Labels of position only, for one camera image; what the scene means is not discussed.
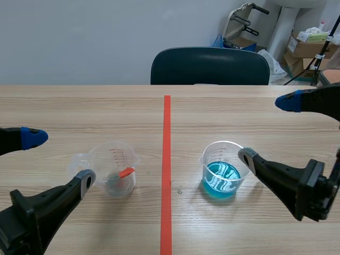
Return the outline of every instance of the wooden table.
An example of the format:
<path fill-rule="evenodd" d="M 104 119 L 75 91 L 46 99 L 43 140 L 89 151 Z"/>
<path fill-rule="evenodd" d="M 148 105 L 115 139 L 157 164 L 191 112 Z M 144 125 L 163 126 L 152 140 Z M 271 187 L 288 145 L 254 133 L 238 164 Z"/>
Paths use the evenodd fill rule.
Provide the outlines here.
<path fill-rule="evenodd" d="M 0 158 L 0 210 L 11 205 L 11 190 L 28 196 L 65 184 L 74 153 L 125 141 L 142 158 L 132 195 L 107 199 L 94 186 L 46 254 L 159 254 L 163 95 L 169 94 L 174 255 L 338 255 L 338 199 L 328 220 L 298 222 L 252 174 L 227 203 L 208 199 L 200 188 L 198 158 L 218 140 L 235 141 L 294 167 L 314 158 L 326 163 L 328 175 L 340 145 L 338 123 L 274 106 L 277 96 L 302 88 L 1 86 L 0 126 L 43 129 L 50 138 L 41 147 Z"/>

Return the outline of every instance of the blue liquid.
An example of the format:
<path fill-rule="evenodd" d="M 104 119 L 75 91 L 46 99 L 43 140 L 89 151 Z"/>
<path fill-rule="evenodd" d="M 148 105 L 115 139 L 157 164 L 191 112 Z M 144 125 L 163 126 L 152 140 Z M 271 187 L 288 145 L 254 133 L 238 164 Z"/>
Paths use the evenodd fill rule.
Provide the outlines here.
<path fill-rule="evenodd" d="M 208 165 L 208 168 L 214 174 L 222 178 L 231 180 L 241 178 L 236 168 L 226 162 L 212 162 Z M 212 196 L 217 198 L 227 198 L 235 194 L 240 182 L 224 181 L 206 171 L 206 176 L 203 177 L 203 185 Z"/>

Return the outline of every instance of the white wall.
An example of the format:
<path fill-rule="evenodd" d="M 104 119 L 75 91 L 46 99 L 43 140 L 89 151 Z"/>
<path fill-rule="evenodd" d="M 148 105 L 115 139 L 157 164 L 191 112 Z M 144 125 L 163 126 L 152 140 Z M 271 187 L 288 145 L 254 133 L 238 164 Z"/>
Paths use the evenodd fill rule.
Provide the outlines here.
<path fill-rule="evenodd" d="M 294 30 L 299 32 L 307 28 L 318 27 L 321 21 L 325 22 L 324 31 L 331 30 L 339 14 L 339 0 L 327 0 L 327 2 L 313 9 L 301 9 L 296 18 Z"/>
<path fill-rule="evenodd" d="M 148 84 L 157 53 L 210 46 L 244 2 L 0 0 L 0 84 Z M 279 7 L 254 2 L 272 11 L 251 17 L 265 46 Z"/>

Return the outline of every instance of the cardboard box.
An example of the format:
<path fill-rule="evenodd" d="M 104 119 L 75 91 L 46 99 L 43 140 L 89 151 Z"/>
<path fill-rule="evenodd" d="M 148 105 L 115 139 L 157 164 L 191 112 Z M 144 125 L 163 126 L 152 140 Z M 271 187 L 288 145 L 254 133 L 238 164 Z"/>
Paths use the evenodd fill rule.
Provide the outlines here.
<path fill-rule="evenodd" d="M 329 33 L 306 33 L 300 32 L 297 36 L 297 40 L 300 40 L 304 43 L 317 43 L 319 41 L 326 41 L 327 36 Z"/>
<path fill-rule="evenodd" d="M 232 39 L 232 40 L 230 40 L 230 42 L 233 45 L 236 45 L 237 47 L 239 47 L 240 49 L 247 50 L 249 52 L 255 52 L 256 44 L 257 44 L 256 42 L 254 42 L 252 40 L 245 39 L 243 37 L 238 37 L 238 38 Z M 223 44 L 223 47 L 234 49 L 234 47 L 231 47 L 227 44 Z"/>
<path fill-rule="evenodd" d="M 291 78 L 297 76 L 303 70 L 307 68 L 309 63 L 313 60 L 312 58 L 298 58 L 294 57 L 288 50 L 286 51 L 285 55 L 283 56 L 283 62 L 281 65 L 286 70 Z M 326 68 L 329 59 L 323 59 L 320 65 L 320 71 Z M 312 77 L 314 75 L 314 70 L 308 70 L 307 72 L 303 73 L 301 76 L 296 78 L 296 81 L 312 81 Z"/>
<path fill-rule="evenodd" d="M 287 49 L 293 55 L 293 57 L 301 58 L 314 58 L 315 55 L 320 54 L 325 42 L 301 42 L 297 40 L 295 35 L 291 35 Z M 336 46 L 332 43 L 329 44 L 326 50 L 326 57 L 331 58 L 333 54 L 339 49 L 340 46 Z"/>

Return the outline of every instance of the chair backrest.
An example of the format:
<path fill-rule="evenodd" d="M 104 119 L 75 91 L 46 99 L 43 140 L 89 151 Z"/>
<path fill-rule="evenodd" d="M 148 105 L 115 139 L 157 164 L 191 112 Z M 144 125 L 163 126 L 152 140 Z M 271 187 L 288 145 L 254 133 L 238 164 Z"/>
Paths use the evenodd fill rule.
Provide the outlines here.
<path fill-rule="evenodd" d="M 159 53 L 151 84 L 268 85 L 269 66 L 259 54 L 238 49 L 173 48 Z"/>

